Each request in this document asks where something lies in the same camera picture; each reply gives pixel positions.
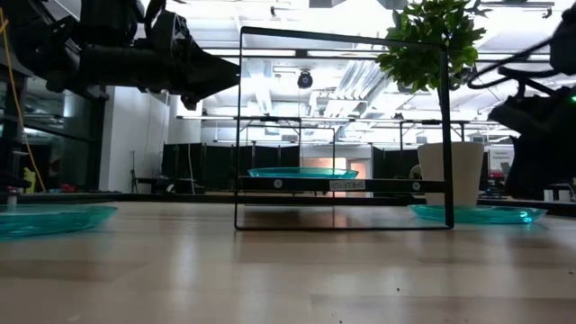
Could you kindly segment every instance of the white label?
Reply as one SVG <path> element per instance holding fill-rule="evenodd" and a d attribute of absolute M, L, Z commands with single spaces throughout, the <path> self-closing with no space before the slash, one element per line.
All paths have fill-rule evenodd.
<path fill-rule="evenodd" d="M 364 180 L 330 180 L 330 191 L 358 191 L 366 190 Z"/>

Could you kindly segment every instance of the black robotic arm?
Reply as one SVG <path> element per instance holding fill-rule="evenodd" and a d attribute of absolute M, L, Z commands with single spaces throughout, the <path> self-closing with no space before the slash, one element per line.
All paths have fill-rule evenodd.
<path fill-rule="evenodd" d="M 80 21 L 56 21 L 41 0 L 0 0 L 18 60 L 50 91 L 85 94 L 95 86 L 135 86 L 181 95 L 194 110 L 203 98 L 239 83 L 239 67 L 206 53 L 166 0 L 82 0 Z M 134 39 L 139 25 L 146 38 Z"/>
<path fill-rule="evenodd" d="M 530 53 L 550 46 L 552 69 L 540 72 L 520 71 L 504 67 L 526 59 Z M 507 191 L 516 198 L 537 199 L 551 184 L 572 183 L 576 177 L 576 86 L 551 89 L 536 80 L 559 74 L 576 74 L 576 4 L 562 14 L 562 23 L 548 40 L 510 58 L 503 59 L 474 76 L 468 86 L 483 89 L 509 80 L 518 82 L 518 91 L 504 103 L 492 109 L 490 120 L 520 133 L 512 138 L 514 163 L 506 180 Z M 481 75 L 497 69 L 503 78 L 477 85 Z M 524 96 L 530 86 L 546 96 Z"/>

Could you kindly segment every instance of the sign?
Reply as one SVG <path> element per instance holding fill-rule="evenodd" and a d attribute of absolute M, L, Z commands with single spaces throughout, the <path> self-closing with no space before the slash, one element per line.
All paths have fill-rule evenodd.
<path fill-rule="evenodd" d="M 366 182 L 364 180 L 330 180 L 330 191 L 333 192 L 363 190 L 366 190 Z"/>
<path fill-rule="evenodd" d="M 491 149 L 490 156 L 490 170 L 491 171 L 506 171 L 504 166 L 512 166 L 514 162 L 514 149 Z"/>

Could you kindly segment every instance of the wooden table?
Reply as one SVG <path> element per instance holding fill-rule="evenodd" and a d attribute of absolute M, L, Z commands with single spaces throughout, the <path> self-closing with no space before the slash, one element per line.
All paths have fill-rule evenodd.
<path fill-rule="evenodd" d="M 101 229 L 0 243 L 2 323 L 576 319 L 573 220 L 435 232 L 240 233 L 231 205 L 116 205 Z M 406 208 L 338 207 L 337 216 L 342 224 L 412 219 Z M 331 220 L 291 207 L 282 221 Z"/>

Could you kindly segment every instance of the teal plate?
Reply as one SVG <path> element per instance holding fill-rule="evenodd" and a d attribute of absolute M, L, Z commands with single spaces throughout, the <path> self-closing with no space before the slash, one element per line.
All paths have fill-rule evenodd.
<path fill-rule="evenodd" d="M 334 169 L 329 167 L 265 167 L 248 170 L 251 176 L 354 179 L 358 171 Z"/>
<path fill-rule="evenodd" d="M 444 205 L 410 205 L 424 220 L 445 221 Z M 528 224 L 546 215 L 548 211 L 536 208 L 504 206 L 454 207 L 454 222 L 473 224 Z"/>
<path fill-rule="evenodd" d="M 91 229 L 116 210 L 93 205 L 0 205 L 0 239 Z"/>

